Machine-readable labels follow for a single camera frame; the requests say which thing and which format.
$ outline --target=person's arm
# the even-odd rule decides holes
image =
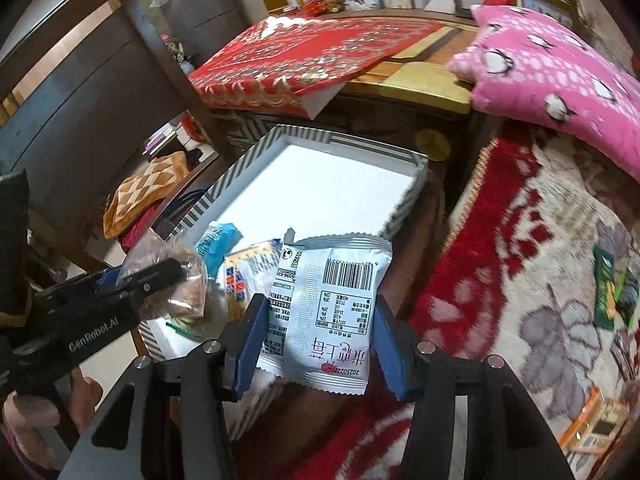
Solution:
[[[69,415],[82,433],[94,418],[102,387],[92,378],[83,377],[80,368],[71,371],[71,380]],[[7,439],[27,471],[35,479],[57,478],[60,464],[38,431],[60,423],[60,414],[53,403],[41,397],[17,396],[14,392],[4,403],[3,411]]]

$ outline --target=blue snack package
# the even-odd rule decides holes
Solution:
[[[216,277],[226,254],[240,238],[242,234],[233,224],[219,224],[216,221],[209,224],[196,244],[196,250],[207,266],[207,276]]]

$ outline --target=pink pillow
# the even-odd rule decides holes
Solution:
[[[448,65],[476,81],[473,107],[574,135],[640,182],[640,83],[552,18],[512,9],[476,10],[486,25]]]

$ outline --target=gray appliance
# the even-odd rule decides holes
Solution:
[[[238,0],[168,0],[159,8],[196,67],[248,27]]]

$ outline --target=human hand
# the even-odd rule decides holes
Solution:
[[[91,377],[83,377],[80,368],[71,370],[72,392],[68,412],[78,433],[82,434],[94,418],[102,398],[102,387]],[[42,397],[10,394],[4,403],[4,422],[15,435],[23,455],[44,469],[60,469],[58,460],[44,442],[38,428],[54,428],[60,414],[53,402]]]

